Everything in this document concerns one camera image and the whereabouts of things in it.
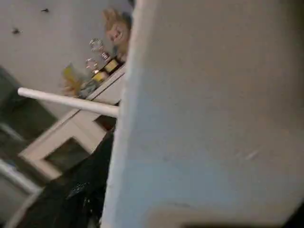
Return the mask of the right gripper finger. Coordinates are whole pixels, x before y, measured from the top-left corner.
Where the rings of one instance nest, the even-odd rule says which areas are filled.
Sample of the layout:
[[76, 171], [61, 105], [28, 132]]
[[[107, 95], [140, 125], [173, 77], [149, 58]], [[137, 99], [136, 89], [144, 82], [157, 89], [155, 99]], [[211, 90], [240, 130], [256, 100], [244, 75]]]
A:
[[99, 225], [103, 213], [114, 133], [95, 151], [49, 182], [26, 209], [18, 228], [86, 228]]

